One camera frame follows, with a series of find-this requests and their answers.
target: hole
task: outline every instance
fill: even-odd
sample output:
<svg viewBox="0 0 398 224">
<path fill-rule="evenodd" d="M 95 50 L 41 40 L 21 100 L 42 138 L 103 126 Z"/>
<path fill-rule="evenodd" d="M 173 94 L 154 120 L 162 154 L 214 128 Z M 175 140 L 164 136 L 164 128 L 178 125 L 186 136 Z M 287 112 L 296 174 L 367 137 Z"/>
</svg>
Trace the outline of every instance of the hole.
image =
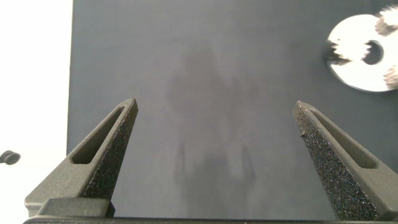
<svg viewBox="0 0 398 224">
<path fill-rule="evenodd" d="M 124 108 L 118 109 L 112 116 L 105 121 L 102 127 L 83 145 L 72 157 L 74 164 L 89 164 L 95 154 L 100 149 L 105 138 L 108 136 L 116 120 L 119 118 Z"/>
<path fill-rule="evenodd" d="M 368 65 L 374 65 L 379 63 L 383 58 L 383 48 L 379 44 L 379 42 L 375 40 L 370 40 L 368 43 L 371 48 L 369 49 L 368 55 L 363 59 L 363 61 Z"/>
<path fill-rule="evenodd" d="M 372 158 L 369 157 L 364 151 L 358 148 L 355 144 L 350 142 L 346 136 L 344 136 L 341 132 L 337 131 L 329 122 L 324 120 L 322 116 L 318 114 L 317 111 L 311 112 L 317 117 L 319 122 L 326 128 L 326 130 L 331 134 L 331 136 L 336 139 L 338 144 L 348 153 L 348 155 L 364 169 L 375 169 L 377 168 L 376 162 L 373 161 Z"/>
</svg>

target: white background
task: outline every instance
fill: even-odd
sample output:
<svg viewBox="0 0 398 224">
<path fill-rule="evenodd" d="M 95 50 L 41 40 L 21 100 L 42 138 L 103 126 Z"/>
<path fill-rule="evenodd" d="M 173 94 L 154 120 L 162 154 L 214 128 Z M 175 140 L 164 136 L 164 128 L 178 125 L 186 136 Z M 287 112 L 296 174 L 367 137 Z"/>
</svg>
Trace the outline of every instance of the white background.
<svg viewBox="0 0 398 224">
<path fill-rule="evenodd" d="M 0 2 L 0 222 L 23 223 L 24 199 L 65 157 L 72 0 Z"/>
</svg>

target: textured gray gripper jaw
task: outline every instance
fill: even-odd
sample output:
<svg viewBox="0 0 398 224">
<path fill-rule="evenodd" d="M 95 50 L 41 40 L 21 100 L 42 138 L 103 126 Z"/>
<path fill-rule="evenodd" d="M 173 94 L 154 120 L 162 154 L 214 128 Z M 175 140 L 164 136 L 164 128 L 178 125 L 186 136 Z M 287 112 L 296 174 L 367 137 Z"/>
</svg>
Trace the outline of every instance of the textured gray gripper jaw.
<svg viewBox="0 0 398 224">
<path fill-rule="evenodd" d="M 294 117 L 336 216 L 397 221 L 398 175 L 313 106 Z"/>
<path fill-rule="evenodd" d="M 138 107 L 120 103 L 25 199 L 29 217 L 48 199 L 111 200 Z"/>
</svg>

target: dark gray table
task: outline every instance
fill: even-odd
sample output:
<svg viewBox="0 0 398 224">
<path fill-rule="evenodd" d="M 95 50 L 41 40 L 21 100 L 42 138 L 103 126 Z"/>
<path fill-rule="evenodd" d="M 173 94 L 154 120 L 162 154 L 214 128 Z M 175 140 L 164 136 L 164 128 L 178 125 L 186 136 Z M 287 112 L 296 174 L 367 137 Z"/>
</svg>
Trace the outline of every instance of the dark gray table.
<svg viewBox="0 0 398 224">
<path fill-rule="evenodd" d="M 397 92 L 352 89 L 321 57 L 339 21 L 386 2 L 75 1 L 68 152 L 135 97 L 117 216 L 335 219 L 292 110 L 398 171 Z"/>
</svg>

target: metal gear teeth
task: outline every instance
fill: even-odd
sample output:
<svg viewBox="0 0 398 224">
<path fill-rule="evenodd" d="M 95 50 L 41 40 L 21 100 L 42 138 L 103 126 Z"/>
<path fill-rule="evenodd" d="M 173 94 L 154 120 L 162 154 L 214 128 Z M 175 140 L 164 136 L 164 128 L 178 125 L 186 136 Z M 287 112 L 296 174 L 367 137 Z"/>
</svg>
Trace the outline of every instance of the metal gear teeth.
<svg viewBox="0 0 398 224">
<path fill-rule="evenodd" d="M 388 86 L 398 86 L 398 67 L 397 65 L 391 67 L 384 77 L 384 81 L 386 82 L 386 85 Z"/>
<path fill-rule="evenodd" d="M 355 60 L 363 60 L 370 52 L 368 42 L 358 43 L 349 40 L 331 41 L 331 49 L 336 55 L 337 64 L 346 64 Z"/>
<path fill-rule="evenodd" d="M 386 6 L 377 16 L 379 20 L 375 28 L 378 34 L 388 36 L 398 30 L 398 6 Z"/>
</svg>

